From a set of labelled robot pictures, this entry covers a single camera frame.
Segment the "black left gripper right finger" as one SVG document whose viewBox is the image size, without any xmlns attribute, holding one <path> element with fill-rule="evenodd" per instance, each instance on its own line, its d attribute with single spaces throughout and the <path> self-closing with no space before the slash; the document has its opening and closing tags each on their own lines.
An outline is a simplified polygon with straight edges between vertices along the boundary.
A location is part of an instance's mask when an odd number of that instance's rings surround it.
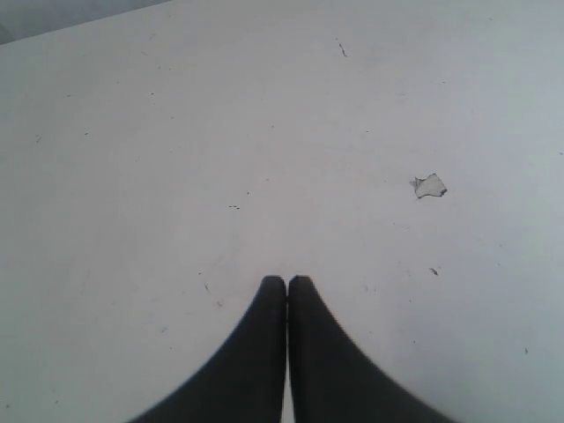
<svg viewBox="0 0 564 423">
<path fill-rule="evenodd" d="M 288 285 L 288 358 L 296 422 L 450 422 L 402 388 L 347 336 L 311 278 Z"/>
</svg>

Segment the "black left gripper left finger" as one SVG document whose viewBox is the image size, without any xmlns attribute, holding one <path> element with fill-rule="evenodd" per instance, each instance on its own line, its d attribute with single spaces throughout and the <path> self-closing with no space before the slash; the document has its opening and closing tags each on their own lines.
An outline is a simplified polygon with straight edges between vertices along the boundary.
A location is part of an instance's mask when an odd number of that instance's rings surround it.
<svg viewBox="0 0 564 423">
<path fill-rule="evenodd" d="M 286 285 L 263 278 L 209 360 L 136 422 L 280 422 L 286 379 Z"/>
</svg>

